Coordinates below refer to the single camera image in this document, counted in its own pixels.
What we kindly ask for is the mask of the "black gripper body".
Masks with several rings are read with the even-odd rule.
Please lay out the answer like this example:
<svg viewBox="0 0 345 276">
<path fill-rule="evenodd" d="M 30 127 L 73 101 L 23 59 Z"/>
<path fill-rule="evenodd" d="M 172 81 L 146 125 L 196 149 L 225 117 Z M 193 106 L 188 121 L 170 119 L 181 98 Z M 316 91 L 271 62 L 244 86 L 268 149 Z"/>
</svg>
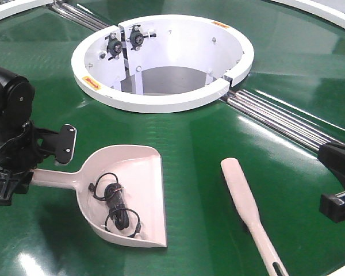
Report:
<svg viewBox="0 0 345 276">
<path fill-rule="evenodd" d="M 18 136 L 0 146 L 0 169 L 18 173 L 35 168 L 55 154 L 58 135 L 29 121 Z"/>
</svg>

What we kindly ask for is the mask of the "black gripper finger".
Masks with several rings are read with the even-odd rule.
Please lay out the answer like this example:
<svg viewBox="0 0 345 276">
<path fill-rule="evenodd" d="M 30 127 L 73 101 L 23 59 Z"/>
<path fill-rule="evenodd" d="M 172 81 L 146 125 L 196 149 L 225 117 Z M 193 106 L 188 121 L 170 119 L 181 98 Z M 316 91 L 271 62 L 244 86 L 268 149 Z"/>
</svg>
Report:
<svg viewBox="0 0 345 276">
<path fill-rule="evenodd" d="M 61 165 L 67 165 L 72 161 L 76 143 L 77 129 L 65 124 L 56 137 L 55 160 Z"/>
<path fill-rule="evenodd" d="M 317 158 L 345 188 L 345 144 L 323 144 L 319 147 Z"/>
<path fill-rule="evenodd" d="M 26 194 L 31 180 L 31 171 L 13 172 L 0 168 L 0 206 L 10 206 L 13 194 Z"/>
<path fill-rule="evenodd" d="M 322 194 L 319 211 L 335 223 L 345 221 L 345 191 L 337 194 Z"/>
</svg>

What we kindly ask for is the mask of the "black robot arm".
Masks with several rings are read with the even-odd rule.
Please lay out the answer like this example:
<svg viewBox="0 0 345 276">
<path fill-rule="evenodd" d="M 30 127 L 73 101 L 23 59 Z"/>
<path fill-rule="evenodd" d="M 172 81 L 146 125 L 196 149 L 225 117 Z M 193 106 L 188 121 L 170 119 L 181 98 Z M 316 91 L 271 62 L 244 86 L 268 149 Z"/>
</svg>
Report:
<svg viewBox="0 0 345 276">
<path fill-rule="evenodd" d="M 0 206 L 10 206 L 13 194 L 25 194 L 33 169 L 49 156 L 59 164 L 73 157 L 76 129 L 36 127 L 30 119 L 35 88 L 16 73 L 0 67 Z"/>
</svg>

